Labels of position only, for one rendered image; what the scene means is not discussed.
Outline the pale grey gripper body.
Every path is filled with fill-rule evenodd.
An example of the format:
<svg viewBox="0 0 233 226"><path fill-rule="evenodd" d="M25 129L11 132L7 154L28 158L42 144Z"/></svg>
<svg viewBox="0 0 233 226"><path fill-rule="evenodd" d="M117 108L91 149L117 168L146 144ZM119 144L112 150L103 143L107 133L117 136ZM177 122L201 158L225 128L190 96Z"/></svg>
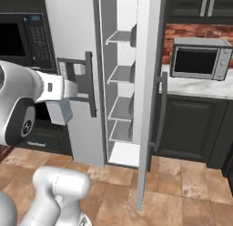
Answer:
<svg viewBox="0 0 233 226"><path fill-rule="evenodd" d="M67 98L59 101L47 101L46 107L53 124L65 126L73 118L70 101Z"/></svg>

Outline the grey fridge shelf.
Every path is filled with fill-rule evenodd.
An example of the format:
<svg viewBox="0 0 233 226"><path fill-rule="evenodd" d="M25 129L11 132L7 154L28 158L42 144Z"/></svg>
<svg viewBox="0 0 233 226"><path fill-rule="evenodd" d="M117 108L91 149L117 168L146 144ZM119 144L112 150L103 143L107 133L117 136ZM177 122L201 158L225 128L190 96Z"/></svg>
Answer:
<svg viewBox="0 0 233 226"><path fill-rule="evenodd" d="M118 142L131 142L132 141L131 122L117 120L110 134L109 139L111 141L118 141Z"/></svg>
<svg viewBox="0 0 233 226"><path fill-rule="evenodd" d="M128 43L131 38L131 33L129 31L116 31L107 40L106 44L110 43Z"/></svg>
<svg viewBox="0 0 233 226"><path fill-rule="evenodd" d="M130 112L131 98L117 97L110 114L109 120L130 121L133 114Z"/></svg>
<svg viewBox="0 0 233 226"><path fill-rule="evenodd" d="M130 83L131 82L131 67L130 66L116 66L113 73L110 75L107 83Z"/></svg>

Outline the plain grey fridge door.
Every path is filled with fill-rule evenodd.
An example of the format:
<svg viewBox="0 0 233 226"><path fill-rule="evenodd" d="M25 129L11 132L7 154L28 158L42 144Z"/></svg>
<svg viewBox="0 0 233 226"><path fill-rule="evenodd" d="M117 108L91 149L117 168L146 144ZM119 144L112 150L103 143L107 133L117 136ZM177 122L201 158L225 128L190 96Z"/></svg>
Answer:
<svg viewBox="0 0 233 226"><path fill-rule="evenodd" d="M137 211L143 210L153 117L159 84L167 94L167 73L160 76L167 0L137 0L137 50L135 69L133 141L139 146Z"/></svg>

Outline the grey fridge body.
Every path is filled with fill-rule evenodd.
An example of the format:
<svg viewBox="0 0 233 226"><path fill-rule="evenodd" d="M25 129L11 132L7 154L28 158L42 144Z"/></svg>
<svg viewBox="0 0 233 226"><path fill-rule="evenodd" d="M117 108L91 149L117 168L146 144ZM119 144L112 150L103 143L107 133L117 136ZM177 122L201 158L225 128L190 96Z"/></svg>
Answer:
<svg viewBox="0 0 233 226"><path fill-rule="evenodd" d="M135 69L137 50L137 0L99 0L100 28L102 38L103 84L106 110L107 162L111 165L136 169L139 162L139 146L133 141ZM129 31L128 43L110 43L106 40L116 31ZM107 81L116 66L131 67L130 83L110 83ZM131 98L130 112L131 142L111 141L110 134L116 120L108 116L117 97Z"/></svg>

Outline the black built-in oven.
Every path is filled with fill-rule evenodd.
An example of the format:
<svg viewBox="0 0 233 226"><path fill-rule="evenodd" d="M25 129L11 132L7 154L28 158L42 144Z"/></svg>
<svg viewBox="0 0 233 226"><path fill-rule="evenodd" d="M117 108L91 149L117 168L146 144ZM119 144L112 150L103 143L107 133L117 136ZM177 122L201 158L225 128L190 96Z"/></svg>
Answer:
<svg viewBox="0 0 233 226"><path fill-rule="evenodd" d="M45 103L35 105L35 124L18 148L72 155L67 126L53 124Z"/></svg>

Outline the black built-in microwave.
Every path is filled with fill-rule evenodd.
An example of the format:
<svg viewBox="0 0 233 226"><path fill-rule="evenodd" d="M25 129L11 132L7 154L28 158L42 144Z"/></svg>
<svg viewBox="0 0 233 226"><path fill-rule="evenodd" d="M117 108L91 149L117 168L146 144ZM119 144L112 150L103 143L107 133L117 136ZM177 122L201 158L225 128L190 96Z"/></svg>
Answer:
<svg viewBox="0 0 233 226"><path fill-rule="evenodd" d="M42 14L0 13L0 60L55 72Z"/></svg>

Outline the dark cupboard above microwave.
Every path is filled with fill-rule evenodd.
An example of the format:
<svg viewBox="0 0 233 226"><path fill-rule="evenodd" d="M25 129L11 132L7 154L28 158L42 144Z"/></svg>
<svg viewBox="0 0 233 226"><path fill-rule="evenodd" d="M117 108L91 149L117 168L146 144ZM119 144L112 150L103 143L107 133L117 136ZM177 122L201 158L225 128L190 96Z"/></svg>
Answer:
<svg viewBox="0 0 233 226"><path fill-rule="evenodd" d="M45 8L45 0L0 0L0 13L38 13Z"/></svg>

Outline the dark base cupboards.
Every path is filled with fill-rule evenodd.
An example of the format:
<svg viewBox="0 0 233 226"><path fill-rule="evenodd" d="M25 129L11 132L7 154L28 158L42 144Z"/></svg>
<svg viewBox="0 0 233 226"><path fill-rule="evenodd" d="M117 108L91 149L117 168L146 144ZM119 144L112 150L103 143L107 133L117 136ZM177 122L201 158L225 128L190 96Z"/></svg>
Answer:
<svg viewBox="0 0 233 226"><path fill-rule="evenodd" d="M159 147L152 153L222 169L233 144L233 100L169 95Z"/></svg>

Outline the silver countertop microwave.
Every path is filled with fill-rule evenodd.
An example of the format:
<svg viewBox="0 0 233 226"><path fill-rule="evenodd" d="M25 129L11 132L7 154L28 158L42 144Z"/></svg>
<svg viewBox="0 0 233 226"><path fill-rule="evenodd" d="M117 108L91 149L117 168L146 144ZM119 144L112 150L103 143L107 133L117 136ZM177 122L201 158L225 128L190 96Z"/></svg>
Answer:
<svg viewBox="0 0 233 226"><path fill-rule="evenodd" d="M224 81L232 55L225 38L175 37L170 76Z"/></svg>

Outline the dark wall cupboards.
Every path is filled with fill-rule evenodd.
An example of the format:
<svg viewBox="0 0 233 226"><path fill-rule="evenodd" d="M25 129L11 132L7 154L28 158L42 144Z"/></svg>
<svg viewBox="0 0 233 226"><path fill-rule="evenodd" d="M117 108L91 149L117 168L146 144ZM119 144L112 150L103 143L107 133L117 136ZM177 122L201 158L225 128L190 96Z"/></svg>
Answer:
<svg viewBox="0 0 233 226"><path fill-rule="evenodd" d="M233 26L233 0L167 0L170 24Z"/></svg>

